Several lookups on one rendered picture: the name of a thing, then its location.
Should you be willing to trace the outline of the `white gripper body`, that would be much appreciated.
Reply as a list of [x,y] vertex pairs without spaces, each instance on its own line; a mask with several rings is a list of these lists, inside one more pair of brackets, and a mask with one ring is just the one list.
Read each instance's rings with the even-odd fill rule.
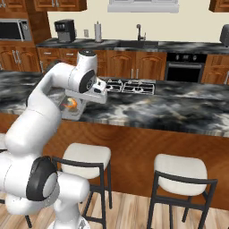
[[99,104],[105,104],[107,101],[107,91],[103,90],[100,93],[95,92],[94,89],[91,89],[85,93],[79,93],[78,98],[90,101],[90,102],[95,102]]

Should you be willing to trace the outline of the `black gas hob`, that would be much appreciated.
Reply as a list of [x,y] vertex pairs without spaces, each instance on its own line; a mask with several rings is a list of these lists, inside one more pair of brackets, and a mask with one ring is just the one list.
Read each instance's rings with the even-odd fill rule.
[[131,79],[108,79],[106,90],[117,93],[154,95],[155,81],[131,80]]

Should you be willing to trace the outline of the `wooden base cupboards run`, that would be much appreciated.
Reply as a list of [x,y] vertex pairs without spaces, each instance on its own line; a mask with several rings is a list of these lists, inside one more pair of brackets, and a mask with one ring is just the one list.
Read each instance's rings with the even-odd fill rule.
[[[54,61],[77,63],[78,48],[39,47],[38,56],[43,71]],[[166,53],[143,51],[95,50],[98,57],[98,76],[124,79],[165,78]]]

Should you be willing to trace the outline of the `white paper towel roll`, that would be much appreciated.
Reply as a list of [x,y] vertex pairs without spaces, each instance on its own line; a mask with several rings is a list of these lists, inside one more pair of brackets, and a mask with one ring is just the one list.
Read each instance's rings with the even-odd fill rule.
[[98,21],[94,24],[94,31],[95,31],[95,41],[100,43],[102,41],[102,28],[101,28],[101,24]]

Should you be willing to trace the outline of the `dark sink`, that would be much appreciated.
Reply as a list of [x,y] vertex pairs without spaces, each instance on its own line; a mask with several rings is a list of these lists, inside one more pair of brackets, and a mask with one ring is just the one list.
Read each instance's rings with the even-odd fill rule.
[[157,41],[137,41],[137,40],[122,40],[118,44],[119,47],[124,48],[157,48]]

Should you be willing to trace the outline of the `black coffee machine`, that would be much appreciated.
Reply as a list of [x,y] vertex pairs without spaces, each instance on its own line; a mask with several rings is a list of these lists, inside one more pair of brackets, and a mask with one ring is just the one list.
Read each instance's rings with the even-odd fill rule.
[[55,22],[55,31],[57,32],[60,43],[71,43],[75,40],[74,20],[60,20]]

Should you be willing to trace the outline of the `wooden kitchen island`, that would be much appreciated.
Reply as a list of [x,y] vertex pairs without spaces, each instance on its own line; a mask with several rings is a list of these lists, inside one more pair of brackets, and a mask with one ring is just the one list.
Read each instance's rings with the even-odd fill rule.
[[44,147],[62,157],[74,143],[111,150],[114,191],[149,196],[160,153],[196,157],[218,184],[212,205],[229,210],[229,85],[157,81],[154,95],[110,93],[78,122],[62,121]]

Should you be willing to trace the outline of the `metal tap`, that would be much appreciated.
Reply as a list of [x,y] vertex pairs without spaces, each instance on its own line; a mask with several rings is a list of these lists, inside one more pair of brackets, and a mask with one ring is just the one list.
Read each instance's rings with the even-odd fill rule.
[[141,30],[141,25],[137,24],[136,28],[138,29],[138,41],[145,41],[146,40],[146,32],[144,34],[144,36],[141,36],[140,30]]

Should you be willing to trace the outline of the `tall wooden cupboard unit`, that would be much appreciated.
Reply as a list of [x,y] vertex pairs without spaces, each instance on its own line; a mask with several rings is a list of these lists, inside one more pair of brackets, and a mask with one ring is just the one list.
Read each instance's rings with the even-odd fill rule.
[[0,19],[27,19],[31,41],[0,40],[0,70],[41,72],[36,44],[51,38],[46,12],[0,13]]

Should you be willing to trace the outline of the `black oven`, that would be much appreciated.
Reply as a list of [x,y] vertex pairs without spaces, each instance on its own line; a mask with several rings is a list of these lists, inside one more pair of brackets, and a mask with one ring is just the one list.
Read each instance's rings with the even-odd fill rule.
[[168,53],[165,80],[200,83],[206,60],[206,54]]

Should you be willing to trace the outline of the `white window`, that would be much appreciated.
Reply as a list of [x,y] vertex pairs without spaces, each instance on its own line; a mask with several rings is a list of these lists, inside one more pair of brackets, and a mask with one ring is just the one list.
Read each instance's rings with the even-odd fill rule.
[[109,0],[109,13],[178,13],[178,0]]

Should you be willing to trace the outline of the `silver microwave oven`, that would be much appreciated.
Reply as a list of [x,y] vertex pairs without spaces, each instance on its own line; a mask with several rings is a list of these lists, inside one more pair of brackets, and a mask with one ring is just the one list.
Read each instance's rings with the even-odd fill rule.
[[27,19],[0,19],[0,40],[31,41]]

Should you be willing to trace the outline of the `dark toaster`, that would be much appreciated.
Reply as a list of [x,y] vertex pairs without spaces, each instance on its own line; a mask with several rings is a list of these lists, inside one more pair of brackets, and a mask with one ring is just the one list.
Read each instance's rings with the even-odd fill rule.
[[229,47],[229,24],[223,26],[219,41],[226,47]]

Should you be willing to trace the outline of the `wooden wall cupboards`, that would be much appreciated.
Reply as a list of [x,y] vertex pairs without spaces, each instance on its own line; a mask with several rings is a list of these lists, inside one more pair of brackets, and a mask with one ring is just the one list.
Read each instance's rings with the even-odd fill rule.
[[87,0],[0,0],[0,13],[81,12]]

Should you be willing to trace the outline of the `wooden wall cupboard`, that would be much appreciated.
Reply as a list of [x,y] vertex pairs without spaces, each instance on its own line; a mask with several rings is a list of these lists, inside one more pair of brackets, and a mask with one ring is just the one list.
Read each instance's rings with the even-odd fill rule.
[[229,0],[210,0],[209,10],[213,13],[229,13]]

